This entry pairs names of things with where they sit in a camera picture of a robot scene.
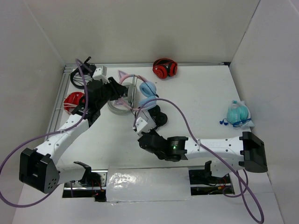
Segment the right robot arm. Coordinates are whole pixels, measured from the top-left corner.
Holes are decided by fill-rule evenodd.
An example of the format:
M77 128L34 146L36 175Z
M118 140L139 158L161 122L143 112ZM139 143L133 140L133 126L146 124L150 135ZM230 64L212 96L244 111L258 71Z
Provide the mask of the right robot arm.
M208 158L204 165L204 178L209 183L233 170L251 173L268 171L264 142L252 132L228 139L200 139L194 141L184 136L164 139L156 131L144 133L139 139L140 148L160 160L178 162Z

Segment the pink blue cat-ear headphones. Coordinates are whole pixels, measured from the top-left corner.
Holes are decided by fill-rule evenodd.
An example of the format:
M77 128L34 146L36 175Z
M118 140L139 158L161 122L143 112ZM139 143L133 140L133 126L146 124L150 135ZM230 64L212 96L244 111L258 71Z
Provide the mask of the pink blue cat-ear headphones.
M158 97L155 84L146 78L140 75L127 74L121 70L118 70L118 77L119 84L124 85L124 83L131 83L136 85L135 104L134 107L131 108L131 112L137 111L140 106Z

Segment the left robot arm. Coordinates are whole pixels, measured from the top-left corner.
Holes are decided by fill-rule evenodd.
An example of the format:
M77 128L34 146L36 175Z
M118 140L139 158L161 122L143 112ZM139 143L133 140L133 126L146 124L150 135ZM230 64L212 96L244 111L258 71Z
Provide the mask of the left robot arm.
M35 149L26 148L20 155L19 179L45 194L59 184L76 181L81 186L92 182L90 166L75 161L70 165L57 166L63 153L82 133L87 131L100 116L101 108L109 101L120 99L127 88L113 77L108 80L93 80L87 83L87 90L79 105L57 134L50 136Z

